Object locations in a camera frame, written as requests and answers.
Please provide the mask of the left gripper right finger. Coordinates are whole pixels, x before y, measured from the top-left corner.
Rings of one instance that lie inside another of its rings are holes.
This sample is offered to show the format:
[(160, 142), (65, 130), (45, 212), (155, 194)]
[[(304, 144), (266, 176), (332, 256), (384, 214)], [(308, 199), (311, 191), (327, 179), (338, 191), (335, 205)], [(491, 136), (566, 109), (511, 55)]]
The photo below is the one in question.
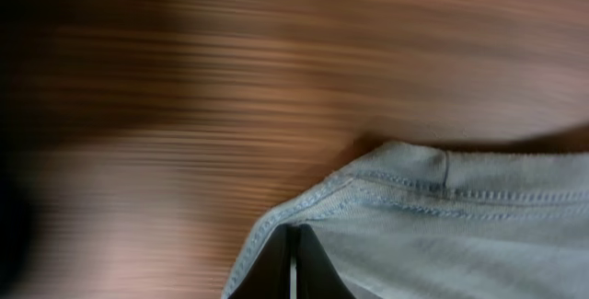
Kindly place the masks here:
[(297, 299), (354, 299), (312, 227), (298, 227), (295, 249)]

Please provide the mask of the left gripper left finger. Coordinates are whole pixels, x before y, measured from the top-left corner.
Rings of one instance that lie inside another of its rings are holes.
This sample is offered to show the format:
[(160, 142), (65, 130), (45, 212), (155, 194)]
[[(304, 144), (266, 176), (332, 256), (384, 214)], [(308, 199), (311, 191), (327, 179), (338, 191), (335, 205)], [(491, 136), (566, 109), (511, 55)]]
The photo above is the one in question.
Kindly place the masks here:
[(271, 233), (242, 283), (230, 299), (289, 299), (291, 230), (280, 225)]

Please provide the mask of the light blue t-shirt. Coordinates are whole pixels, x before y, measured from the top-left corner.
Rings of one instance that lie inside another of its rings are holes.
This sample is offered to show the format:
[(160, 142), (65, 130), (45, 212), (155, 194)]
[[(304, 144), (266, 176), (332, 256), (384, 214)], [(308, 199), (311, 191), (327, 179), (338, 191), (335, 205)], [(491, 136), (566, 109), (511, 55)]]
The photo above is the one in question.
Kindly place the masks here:
[(388, 143), (252, 227), (224, 297), (272, 233), (306, 225), (358, 298), (584, 298), (588, 156)]

